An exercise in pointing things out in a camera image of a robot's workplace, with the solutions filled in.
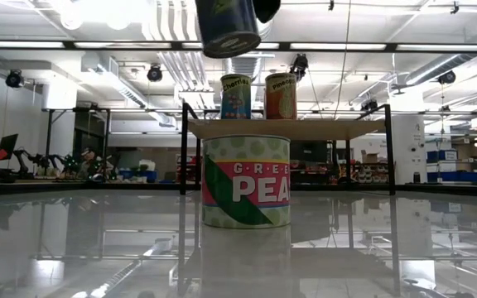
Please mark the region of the tall blue peas can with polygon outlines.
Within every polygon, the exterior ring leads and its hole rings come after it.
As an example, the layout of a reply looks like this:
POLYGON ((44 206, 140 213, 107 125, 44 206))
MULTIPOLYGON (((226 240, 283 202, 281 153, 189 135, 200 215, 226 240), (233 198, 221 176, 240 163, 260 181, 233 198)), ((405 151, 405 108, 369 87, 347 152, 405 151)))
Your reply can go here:
POLYGON ((203 53, 233 58, 261 42, 252 0, 195 0, 203 53))

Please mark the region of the orange pineapple can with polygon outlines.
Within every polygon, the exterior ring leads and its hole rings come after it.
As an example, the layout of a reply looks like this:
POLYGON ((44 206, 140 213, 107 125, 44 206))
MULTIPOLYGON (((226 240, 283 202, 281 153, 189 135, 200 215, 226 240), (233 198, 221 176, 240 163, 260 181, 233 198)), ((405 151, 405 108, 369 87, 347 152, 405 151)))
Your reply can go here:
POLYGON ((296 76, 291 73, 270 74, 265 79, 266 119, 296 120, 296 76))

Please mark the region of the blue cherries can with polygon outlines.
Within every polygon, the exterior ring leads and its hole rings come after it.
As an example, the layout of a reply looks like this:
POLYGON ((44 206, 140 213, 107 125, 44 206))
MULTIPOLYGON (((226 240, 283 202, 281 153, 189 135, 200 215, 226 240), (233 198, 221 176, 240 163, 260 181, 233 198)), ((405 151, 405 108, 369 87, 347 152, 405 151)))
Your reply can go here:
POLYGON ((251 118, 251 83, 250 77, 243 74, 226 74, 220 78, 222 119, 251 118))

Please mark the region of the short green peas can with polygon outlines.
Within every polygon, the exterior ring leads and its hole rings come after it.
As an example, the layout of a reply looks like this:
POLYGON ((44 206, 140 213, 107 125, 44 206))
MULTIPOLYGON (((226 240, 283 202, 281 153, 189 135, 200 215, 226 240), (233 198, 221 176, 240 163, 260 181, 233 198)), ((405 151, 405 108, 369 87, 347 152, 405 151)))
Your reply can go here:
POLYGON ((203 141, 202 221, 216 228, 291 222, 290 145, 285 137, 230 135, 203 141))

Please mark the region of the black ceiling spotlight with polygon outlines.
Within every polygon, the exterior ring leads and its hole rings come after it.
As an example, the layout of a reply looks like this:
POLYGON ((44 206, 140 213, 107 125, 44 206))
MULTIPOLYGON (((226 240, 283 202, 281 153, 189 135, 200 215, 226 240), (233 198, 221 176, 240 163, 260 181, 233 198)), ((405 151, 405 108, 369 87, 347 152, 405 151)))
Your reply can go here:
POLYGON ((305 54, 297 54, 289 69, 290 74, 294 74, 296 81, 300 82, 306 75, 306 71, 309 68, 308 59, 305 54))
POLYGON ((437 78, 439 84, 453 84, 456 80, 456 75, 453 70, 450 70, 437 78))
POLYGON ((161 66, 159 64, 152 64, 147 72, 147 79, 150 82, 159 82, 162 80, 162 77, 161 66))
POLYGON ((24 86, 25 80, 22 77, 22 72, 20 70, 11 70, 8 74, 5 83, 7 87, 13 89, 20 89, 24 86))

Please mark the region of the white pillar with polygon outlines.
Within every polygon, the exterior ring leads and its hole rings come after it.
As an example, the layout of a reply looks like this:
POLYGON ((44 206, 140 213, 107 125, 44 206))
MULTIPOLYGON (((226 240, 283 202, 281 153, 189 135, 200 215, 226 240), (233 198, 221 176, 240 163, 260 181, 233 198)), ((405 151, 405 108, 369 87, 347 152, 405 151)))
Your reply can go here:
POLYGON ((427 182, 425 125, 420 115, 392 117, 397 185, 427 182))

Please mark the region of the black metal background rack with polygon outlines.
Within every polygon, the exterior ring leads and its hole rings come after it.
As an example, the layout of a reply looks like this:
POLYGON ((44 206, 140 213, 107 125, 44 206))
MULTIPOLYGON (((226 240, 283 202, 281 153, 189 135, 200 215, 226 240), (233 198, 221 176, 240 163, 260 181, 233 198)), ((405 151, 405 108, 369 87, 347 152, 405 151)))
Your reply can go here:
POLYGON ((46 108, 45 159, 61 180, 77 177, 81 153, 86 147, 109 160, 109 134, 112 110, 98 107, 46 108))

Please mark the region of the person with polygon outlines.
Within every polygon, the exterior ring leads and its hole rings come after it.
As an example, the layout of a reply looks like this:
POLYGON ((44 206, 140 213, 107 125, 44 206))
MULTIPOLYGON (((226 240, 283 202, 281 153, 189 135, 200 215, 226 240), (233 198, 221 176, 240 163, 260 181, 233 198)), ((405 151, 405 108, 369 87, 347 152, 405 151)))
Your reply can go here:
POLYGON ((86 147, 81 153, 81 164, 77 177, 93 182, 105 182, 113 170, 108 160, 103 160, 91 147, 86 147))

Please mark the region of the silver ribbed air duct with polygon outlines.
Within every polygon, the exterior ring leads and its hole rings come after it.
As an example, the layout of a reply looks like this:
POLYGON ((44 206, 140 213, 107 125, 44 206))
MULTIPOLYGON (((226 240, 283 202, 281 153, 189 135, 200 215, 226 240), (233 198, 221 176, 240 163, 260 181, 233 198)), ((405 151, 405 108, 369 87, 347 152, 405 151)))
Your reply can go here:
POLYGON ((235 57, 224 60, 224 71, 228 74, 246 75, 256 79, 261 73, 263 58, 261 57, 235 57))

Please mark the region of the black overhead frame beam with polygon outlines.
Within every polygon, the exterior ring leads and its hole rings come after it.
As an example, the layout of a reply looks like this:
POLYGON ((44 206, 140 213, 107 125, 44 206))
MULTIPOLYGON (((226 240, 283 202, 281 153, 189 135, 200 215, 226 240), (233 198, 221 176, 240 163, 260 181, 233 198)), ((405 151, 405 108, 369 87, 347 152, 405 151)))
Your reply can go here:
MULTIPOLYGON (((262 42, 254 48, 272 52, 348 52, 348 53, 422 53, 477 54, 477 44, 421 44, 369 42, 262 42)), ((194 41, 39 41, 0 40, 0 50, 120 50, 120 51, 201 51, 194 41)))

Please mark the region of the wooden shelf with black frame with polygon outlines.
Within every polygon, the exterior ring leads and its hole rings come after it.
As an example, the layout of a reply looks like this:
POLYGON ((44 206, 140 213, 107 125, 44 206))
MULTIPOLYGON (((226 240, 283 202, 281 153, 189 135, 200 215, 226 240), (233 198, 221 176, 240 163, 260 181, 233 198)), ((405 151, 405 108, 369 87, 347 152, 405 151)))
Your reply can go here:
POLYGON ((201 180, 201 141, 205 138, 228 135, 270 135, 285 137, 293 141, 344 141, 350 153, 350 141, 356 137, 377 131, 385 131, 388 158, 388 193, 396 194, 394 173, 392 111, 389 104, 382 104, 353 120, 206 120, 197 118, 194 109, 182 104, 181 110, 181 161, 180 192, 186 193, 188 134, 195 141, 195 186, 201 180))

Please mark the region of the black aluminium table frame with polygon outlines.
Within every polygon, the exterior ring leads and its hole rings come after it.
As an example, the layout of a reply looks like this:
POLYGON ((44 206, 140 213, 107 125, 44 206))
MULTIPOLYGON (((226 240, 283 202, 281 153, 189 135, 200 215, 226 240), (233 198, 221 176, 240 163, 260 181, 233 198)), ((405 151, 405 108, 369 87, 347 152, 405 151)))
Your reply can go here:
MULTIPOLYGON (((62 190, 182 190, 180 184, 97 184, 84 183, 26 183, 0 184, 0 195, 15 193, 37 193, 62 190)), ((387 191, 388 185, 293 185, 292 191, 387 191)), ((446 195, 477 196, 477 185, 396 185, 396 191, 411 191, 446 195)))

